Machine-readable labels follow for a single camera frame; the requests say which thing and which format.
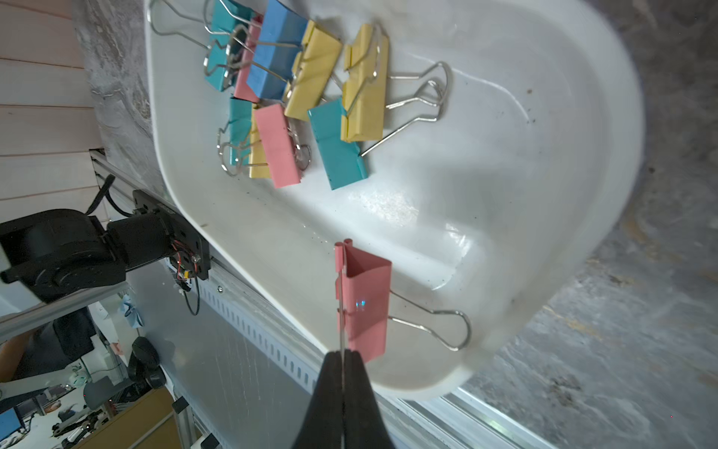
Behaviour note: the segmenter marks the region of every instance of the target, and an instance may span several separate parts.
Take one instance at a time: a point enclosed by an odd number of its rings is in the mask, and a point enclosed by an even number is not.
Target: wall
[[[70,0],[0,0],[0,223],[86,210],[103,146]],[[108,220],[106,205],[96,211]]]

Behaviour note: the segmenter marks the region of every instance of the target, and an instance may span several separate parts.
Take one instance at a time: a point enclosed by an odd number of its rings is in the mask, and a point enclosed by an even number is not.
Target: gray floor
[[[621,34],[643,81],[645,164],[616,228],[465,388],[562,448],[712,448],[718,1],[590,3]],[[74,1],[108,158],[165,194],[143,17],[139,0]]]

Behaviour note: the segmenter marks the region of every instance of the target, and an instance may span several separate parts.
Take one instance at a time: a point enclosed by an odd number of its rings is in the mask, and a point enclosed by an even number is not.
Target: white plastic tray
[[[248,1],[258,11],[264,6]],[[198,16],[201,0],[179,2]],[[555,293],[617,220],[643,147],[638,80],[618,38],[578,0],[287,3],[344,42],[363,22],[390,38],[393,72],[436,60],[454,70],[446,114],[415,124],[368,156],[370,177],[329,189],[319,152],[300,185],[230,178],[215,133],[229,93],[202,76],[204,54],[146,28],[154,143],[175,203],[233,265],[322,350],[338,347],[333,244],[394,263],[392,288],[472,319],[469,348],[389,323],[387,351],[368,364],[375,389],[435,397],[485,366]],[[158,28],[206,40],[158,4]],[[418,84],[389,82],[388,99]],[[388,113],[387,126],[430,112]],[[460,319],[393,298],[391,314],[461,341]]]

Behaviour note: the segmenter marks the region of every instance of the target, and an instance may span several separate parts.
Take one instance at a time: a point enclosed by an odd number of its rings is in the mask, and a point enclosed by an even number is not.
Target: pink binder clip
[[[259,33],[262,32],[261,25],[262,16],[254,17],[249,24],[249,33],[244,42],[245,50],[242,51],[240,60],[241,68],[237,74],[237,85],[234,89],[235,98],[251,101],[252,103],[259,103],[259,97],[247,85],[247,77],[249,76],[249,70],[252,68],[252,59],[254,59],[254,49],[257,47],[257,41],[259,41]]]
[[[309,146],[297,143],[297,135],[290,128],[282,105],[256,109],[254,118],[274,187],[299,184],[299,171],[311,162]]]
[[[353,246],[351,239],[334,245],[340,347],[343,353],[346,335],[349,349],[359,351],[364,363],[386,352],[387,321],[410,326],[431,334],[444,347],[459,351],[471,341],[471,322],[460,310],[431,310],[416,304],[391,290],[391,261],[362,251]],[[466,338],[453,346],[425,325],[389,315],[389,295],[422,309],[432,315],[458,315],[466,324]]]

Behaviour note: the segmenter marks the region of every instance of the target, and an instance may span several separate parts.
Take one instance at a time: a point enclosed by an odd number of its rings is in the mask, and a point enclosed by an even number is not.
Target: black cable
[[[117,210],[120,214],[122,214],[126,217],[132,217],[134,215],[133,213],[125,212],[124,210],[120,209],[120,206],[118,206],[117,203],[115,203],[115,200],[113,200],[112,197],[110,196],[109,190],[108,190],[107,194],[105,195],[105,198],[107,198],[107,202],[110,203],[110,205],[115,210]]]
[[[110,187],[112,187],[113,182],[115,182],[115,175],[107,175],[107,177],[105,178],[105,182],[102,184],[102,187],[100,187],[100,190],[97,192],[97,195],[95,195],[95,198],[92,200],[92,203],[90,204],[88,211],[85,212],[85,215],[90,215],[92,212],[94,212],[95,209],[102,202],[102,198],[107,198],[107,202],[110,203],[110,205],[120,214],[126,217],[132,217],[133,214],[120,209],[117,203],[115,203],[115,201],[110,196]]]
[[[95,371],[94,373],[90,373],[90,375],[92,376],[93,374],[101,373],[101,372],[103,372],[103,371],[112,371],[113,369],[117,368],[117,367],[120,366],[121,364],[122,364],[122,362],[120,362],[119,364],[116,364],[116,365],[113,366],[112,368],[99,369],[99,370]]]
[[[33,412],[32,415],[30,415],[30,420],[27,422],[27,425],[25,425],[26,424],[25,422],[22,423],[22,425],[25,427],[25,431],[23,432],[21,430],[18,430],[17,432],[20,435],[27,435],[28,433],[30,433],[30,430],[32,429],[32,418],[34,418],[34,417],[35,417],[35,413]]]
[[[185,294],[185,302],[187,303],[187,309],[190,311],[192,316],[196,317],[200,313],[200,285],[197,284],[197,309],[194,312],[192,311],[192,308],[190,307],[190,299],[187,298],[187,292],[185,292],[183,290],[182,293]]]
[[[95,199],[93,199],[92,203],[90,203],[90,207],[88,208],[88,211],[85,212],[85,215],[90,215],[95,211],[97,206],[99,206],[102,202],[102,198],[104,198],[105,195],[107,195],[107,192],[110,191],[110,187],[112,187],[113,182],[115,182],[115,175],[107,175],[104,184],[102,184],[100,191],[98,191],[97,195],[95,195]]]

